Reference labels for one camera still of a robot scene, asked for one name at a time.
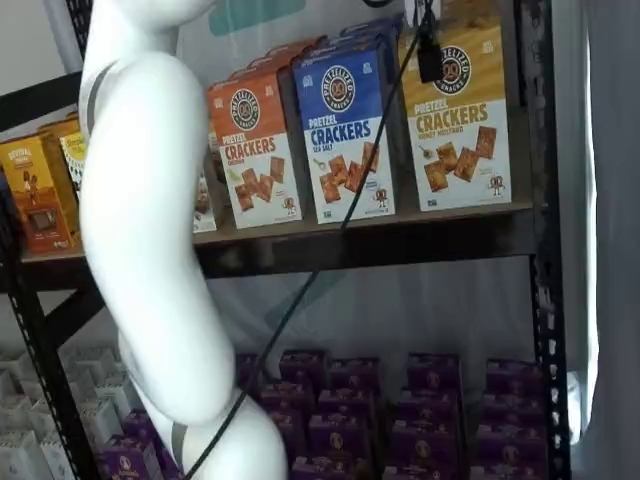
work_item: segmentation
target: metal shelf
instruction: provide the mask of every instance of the metal shelf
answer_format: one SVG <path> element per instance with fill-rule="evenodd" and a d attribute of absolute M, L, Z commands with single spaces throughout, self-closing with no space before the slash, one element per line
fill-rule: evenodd
<path fill-rule="evenodd" d="M 546 381 L 549 478 L 569 480 L 551 0 L 518 0 L 516 6 L 529 121 L 510 132 L 525 148 L 512 162 L 519 186 L 511 204 L 422 213 L 415 186 L 404 178 L 395 216 L 355 221 L 344 236 L 335 224 L 318 225 L 313 209 L 301 222 L 241 231 L 228 212 L 218 232 L 194 236 L 194 248 L 207 278 L 528 256 L 533 338 Z M 0 97 L 0 131 L 75 103 L 79 81 L 76 73 Z M 0 289 L 11 298 L 67 455 L 78 478 L 98 478 L 57 349 L 103 300 L 81 249 L 22 255 L 4 211 L 0 239 Z M 76 292 L 45 317 L 36 292 L 62 289 Z"/>

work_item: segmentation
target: blue cracker box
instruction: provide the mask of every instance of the blue cracker box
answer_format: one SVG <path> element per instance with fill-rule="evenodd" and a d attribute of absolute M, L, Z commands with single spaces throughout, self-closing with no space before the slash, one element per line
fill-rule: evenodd
<path fill-rule="evenodd" d="M 341 222 L 373 152 L 388 96 L 381 40 L 308 58 L 294 68 L 318 223 Z M 353 219 L 396 211 L 385 126 Z"/>

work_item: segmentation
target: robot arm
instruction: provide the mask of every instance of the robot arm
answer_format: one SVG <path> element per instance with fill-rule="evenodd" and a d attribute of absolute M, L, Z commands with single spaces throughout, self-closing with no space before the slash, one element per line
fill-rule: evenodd
<path fill-rule="evenodd" d="M 192 247 L 205 96 L 172 56 L 178 26 L 211 3 L 97 0 L 80 100 L 89 139 L 80 202 L 87 260 L 134 384 L 186 471 L 238 395 L 233 348 Z M 179 442 L 175 424 L 184 426 Z M 276 427 L 247 400 L 196 478 L 286 475 Z"/>

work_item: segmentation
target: purple box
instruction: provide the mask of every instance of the purple box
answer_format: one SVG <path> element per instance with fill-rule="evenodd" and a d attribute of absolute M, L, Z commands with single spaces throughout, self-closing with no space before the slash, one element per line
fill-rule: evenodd
<path fill-rule="evenodd" d="M 298 410 L 305 420 L 315 408 L 313 398 L 311 387 L 302 383 L 268 383 L 260 392 L 260 404 L 265 410 Z"/>
<path fill-rule="evenodd" d="M 544 425 L 544 407 L 536 398 L 485 393 L 482 398 L 482 421 L 522 426 Z"/>
<path fill-rule="evenodd" d="M 457 465 L 455 429 L 451 420 L 396 420 L 391 428 L 391 456 L 414 465 Z"/>
<path fill-rule="evenodd" d="M 546 463 L 546 438 L 542 427 L 483 423 L 476 435 L 476 458 L 508 465 Z"/>
<path fill-rule="evenodd" d="M 115 435 L 102 452 L 112 478 L 154 480 L 160 472 L 155 449 L 148 440 Z"/>
<path fill-rule="evenodd" d="M 329 364 L 331 388 L 353 388 L 380 394 L 380 361 L 377 358 L 339 358 Z"/>
<path fill-rule="evenodd" d="M 507 465 L 495 462 L 474 462 L 470 480 L 547 480 L 547 465 Z"/>
<path fill-rule="evenodd" d="M 291 480 L 355 480 L 352 464 L 327 457 L 298 457 L 291 467 Z"/>
<path fill-rule="evenodd" d="M 366 423 L 359 417 L 339 413 L 313 415 L 309 420 L 311 451 L 336 459 L 368 461 L 369 435 Z"/>
<path fill-rule="evenodd" d="M 434 392 L 432 390 L 403 390 L 396 404 L 397 419 L 442 418 L 456 420 L 458 417 L 458 394 L 454 390 Z"/>
<path fill-rule="evenodd" d="M 411 390 L 461 391 L 460 359 L 457 355 L 410 353 L 407 380 Z"/>
<path fill-rule="evenodd" d="M 317 394 L 327 388 L 327 363 L 322 350 L 286 350 L 280 358 L 280 375 L 287 382 L 309 382 Z"/>
<path fill-rule="evenodd" d="M 520 396 L 541 396 L 544 379 L 535 363 L 518 360 L 487 360 L 487 392 Z"/>
<path fill-rule="evenodd" d="M 456 480 L 456 469 L 443 466 L 387 465 L 382 480 Z"/>
<path fill-rule="evenodd" d="M 280 430 L 289 463 L 305 456 L 308 448 L 302 414 L 297 410 L 276 410 L 269 412 L 269 417 Z"/>

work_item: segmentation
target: yellow cracker box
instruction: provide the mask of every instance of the yellow cracker box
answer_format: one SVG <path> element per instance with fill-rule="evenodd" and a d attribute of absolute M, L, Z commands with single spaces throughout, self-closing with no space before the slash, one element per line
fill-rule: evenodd
<path fill-rule="evenodd" d="M 0 144 L 0 161 L 34 253 L 79 242 L 78 203 L 58 139 L 48 131 Z"/>
<path fill-rule="evenodd" d="M 500 20 L 468 25 L 440 35 L 442 81 L 421 83 L 415 54 L 402 78 L 422 211 L 511 201 Z"/>

